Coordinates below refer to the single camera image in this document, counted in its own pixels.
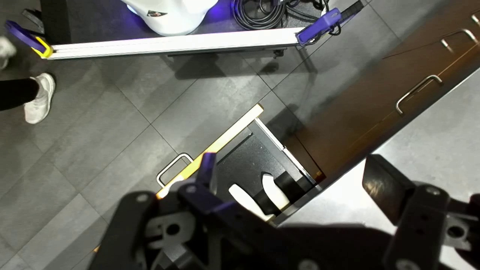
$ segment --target white rod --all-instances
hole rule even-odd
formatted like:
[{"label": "white rod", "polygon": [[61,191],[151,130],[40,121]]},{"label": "white rod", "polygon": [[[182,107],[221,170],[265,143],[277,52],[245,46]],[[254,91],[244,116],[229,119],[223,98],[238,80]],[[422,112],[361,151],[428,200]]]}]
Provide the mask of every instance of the white rod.
[{"label": "white rod", "polygon": [[127,38],[110,41],[86,41],[53,44],[47,59],[91,58],[131,53],[199,52],[241,47],[296,44],[296,28],[274,28],[253,31],[206,32],[190,35]]}]

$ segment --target gray tile floor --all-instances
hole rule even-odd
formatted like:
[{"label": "gray tile floor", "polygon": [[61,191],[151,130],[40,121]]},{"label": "gray tile floor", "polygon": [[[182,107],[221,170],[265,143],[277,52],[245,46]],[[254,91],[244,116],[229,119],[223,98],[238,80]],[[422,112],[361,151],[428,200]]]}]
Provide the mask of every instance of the gray tile floor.
[{"label": "gray tile floor", "polygon": [[[37,125],[22,121],[22,107],[0,113],[0,270],[83,270],[116,199],[154,190],[176,152],[196,155],[257,101],[266,121],[286,110],[307,122],[437,2],[371,0],[338,37],[283,56],[50,62],[19,46],[0,79],[47,70],[58,89]],[[0,5],[0,20],[32,26],[20,10],[35,0]]]}]

